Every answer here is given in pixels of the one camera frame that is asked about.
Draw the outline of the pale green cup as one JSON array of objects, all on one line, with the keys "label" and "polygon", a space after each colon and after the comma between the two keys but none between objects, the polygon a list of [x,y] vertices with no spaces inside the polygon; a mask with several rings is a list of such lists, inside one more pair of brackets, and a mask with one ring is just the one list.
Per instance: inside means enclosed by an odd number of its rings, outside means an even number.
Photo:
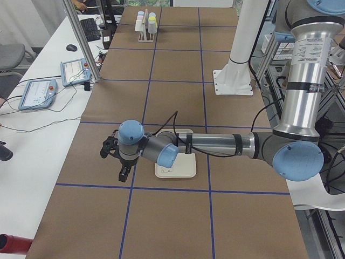
[{"label": "pale green cup", "polygon": [[143,23],[142,20],[136,20],[135,22],[135,31],[136,32],[142,32],[143,31]]}]

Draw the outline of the white plastic cup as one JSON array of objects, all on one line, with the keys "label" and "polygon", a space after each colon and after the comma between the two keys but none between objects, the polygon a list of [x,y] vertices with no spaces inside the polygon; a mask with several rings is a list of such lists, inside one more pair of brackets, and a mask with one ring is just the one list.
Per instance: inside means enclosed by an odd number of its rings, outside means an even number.
[{"label": "white plastic cup", "polygon": [[156,34],[157,33],[157,24],[156,21],[149,21],[148,22],[148,32],[150,34]]}]

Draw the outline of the cream cartoon tray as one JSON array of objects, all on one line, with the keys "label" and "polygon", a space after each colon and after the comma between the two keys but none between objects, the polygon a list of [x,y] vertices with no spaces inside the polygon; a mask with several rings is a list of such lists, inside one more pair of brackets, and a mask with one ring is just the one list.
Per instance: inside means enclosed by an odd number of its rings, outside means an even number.
[{"label": "cream cartoon tray", "polygon": [[193,178],[196,175],[195,153],[185,154],[177,151],[178,140],[172,129],[160,130],[158,137],[169,137],[155,164],[155,175],[161,179]]}]

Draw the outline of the blue teach pendant far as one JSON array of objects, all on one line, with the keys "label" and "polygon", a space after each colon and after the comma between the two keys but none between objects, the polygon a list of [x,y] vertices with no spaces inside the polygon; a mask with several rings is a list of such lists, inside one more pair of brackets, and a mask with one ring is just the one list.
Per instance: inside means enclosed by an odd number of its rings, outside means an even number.
[{"label": "blue teach pendant far", "polygon": [[91,79],[91,71],[85,58],[60,63],[63,87],[87,82]]}]

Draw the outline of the blue teach pendant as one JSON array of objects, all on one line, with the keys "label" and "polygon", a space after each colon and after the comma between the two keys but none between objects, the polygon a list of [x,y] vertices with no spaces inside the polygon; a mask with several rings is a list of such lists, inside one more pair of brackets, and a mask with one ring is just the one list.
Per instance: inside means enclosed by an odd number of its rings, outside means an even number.
[{"label": "blue teach pendant", "polygon": [[18,109],[31,110],[50,107],[57,93],[55,79],[29,80],[18,105]]},{"label": "blue teach pendant", "polygon": [[60,63],[63,87],[87,82],[91,79],[91,71],[85,58]]}]

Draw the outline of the blue teach pendant near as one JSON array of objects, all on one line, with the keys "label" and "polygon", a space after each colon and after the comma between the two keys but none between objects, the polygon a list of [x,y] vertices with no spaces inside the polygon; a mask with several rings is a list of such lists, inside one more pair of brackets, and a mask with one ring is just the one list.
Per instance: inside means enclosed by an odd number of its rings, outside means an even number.
[{"label": "blue teach pendant near", "polygon": [[55,79],[29,80],[18,105],[18,109],[31,110],[50,107],[57,93]]}]

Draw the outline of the black water bottle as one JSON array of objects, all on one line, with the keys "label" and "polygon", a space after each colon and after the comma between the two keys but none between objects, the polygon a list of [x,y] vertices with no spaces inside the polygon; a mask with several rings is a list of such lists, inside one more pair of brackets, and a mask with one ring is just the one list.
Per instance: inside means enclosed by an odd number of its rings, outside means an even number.
[{"label": "black water bottle", "polygon": [[1,141],[0,144],[0,160],[8,161],[13,157],[13,152],[5,147],[5,142]]}]

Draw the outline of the black computer mouse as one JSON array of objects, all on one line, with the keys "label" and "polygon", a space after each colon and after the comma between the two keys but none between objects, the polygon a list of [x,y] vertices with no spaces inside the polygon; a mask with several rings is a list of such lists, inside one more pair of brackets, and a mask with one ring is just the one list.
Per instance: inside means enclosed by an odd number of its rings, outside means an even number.
[{"label": "black computer mouse", "polygon": [[75,45],[73,45],[73,44],[68,44],[68,45],[66,46],[66,50],[67,50],[67,51],[76,52],[76,51],[78,50],[78,48],[77,48]]}]

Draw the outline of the red bottle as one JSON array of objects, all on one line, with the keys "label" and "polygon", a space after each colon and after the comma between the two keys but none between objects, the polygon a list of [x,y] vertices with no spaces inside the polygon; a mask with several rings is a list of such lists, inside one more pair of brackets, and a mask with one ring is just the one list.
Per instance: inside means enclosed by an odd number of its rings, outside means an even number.
[{"label": "red bottle", "polygon": [[1,253],[26,255],[33,240],[8,234],[1,234]]}]

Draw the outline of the black keyboard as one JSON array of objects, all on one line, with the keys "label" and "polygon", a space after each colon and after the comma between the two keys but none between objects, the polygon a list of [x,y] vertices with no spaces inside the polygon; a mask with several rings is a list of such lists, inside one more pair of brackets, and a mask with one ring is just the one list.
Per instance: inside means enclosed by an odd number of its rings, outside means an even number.
[{"label": "black keyboard", "polygon": [[93,18],[82,19],[80,20],[80,24],[88,42],[99,40],[101,38],[97,24]]}]

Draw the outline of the grey office chair near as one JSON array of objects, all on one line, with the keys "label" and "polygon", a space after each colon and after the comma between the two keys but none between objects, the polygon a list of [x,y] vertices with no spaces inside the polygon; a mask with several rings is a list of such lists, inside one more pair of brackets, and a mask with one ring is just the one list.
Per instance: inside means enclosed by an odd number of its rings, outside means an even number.
[{"label": "grey office chair near", "polygon": [[20,65],[26,54],[30,56],[31,61],[36,59],[35,55],[25,49],[24,44],[1,44],[1,77],[18,76],[22,78],[22,74],[12,70]]}]

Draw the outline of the seated person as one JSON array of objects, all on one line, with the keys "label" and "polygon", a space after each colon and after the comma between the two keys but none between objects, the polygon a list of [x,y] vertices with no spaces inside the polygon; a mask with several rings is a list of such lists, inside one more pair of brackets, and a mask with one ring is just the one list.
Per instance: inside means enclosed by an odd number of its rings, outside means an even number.
[{"label": "seated person", "polygon": [[72,0],[72,3],[74,7],[79,11],[86,11],[88,8],[88,6],[86,6],[83,1]]}]

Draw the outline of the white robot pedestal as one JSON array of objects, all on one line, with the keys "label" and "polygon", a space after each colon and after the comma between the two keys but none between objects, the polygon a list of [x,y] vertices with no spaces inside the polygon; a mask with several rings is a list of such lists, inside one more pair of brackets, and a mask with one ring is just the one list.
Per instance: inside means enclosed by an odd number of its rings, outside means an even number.
[{"label": "white robot pedestal", "polygon": [[216,95],[253,95],[249,60],[269,5],[265,0],[243,1],[229,61],[222,70],[213,71]]}]

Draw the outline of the aluminium frame post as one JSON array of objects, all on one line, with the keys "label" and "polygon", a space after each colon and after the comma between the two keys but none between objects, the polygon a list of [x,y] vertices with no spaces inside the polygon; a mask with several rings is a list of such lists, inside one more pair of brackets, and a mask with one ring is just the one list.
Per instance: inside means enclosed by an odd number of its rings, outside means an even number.
[{"label": "aluminium frame post", "polygon": [[94,60],[94,56],[89,47],[87,38],[80,24],[80,20],[75,11],[74,5],[70,0],[62,0],[62,3],[66,11],[66,14],[68,16],[68,19],[71,23],[75,37],[79,43],[79,46],[81,47],[82,53],[88,63],[89,68],[91,69],[91,74],[95,82],[98,83],[101,79],[100,72],[99,72],[99,69],[97,68],[96,62]]}]

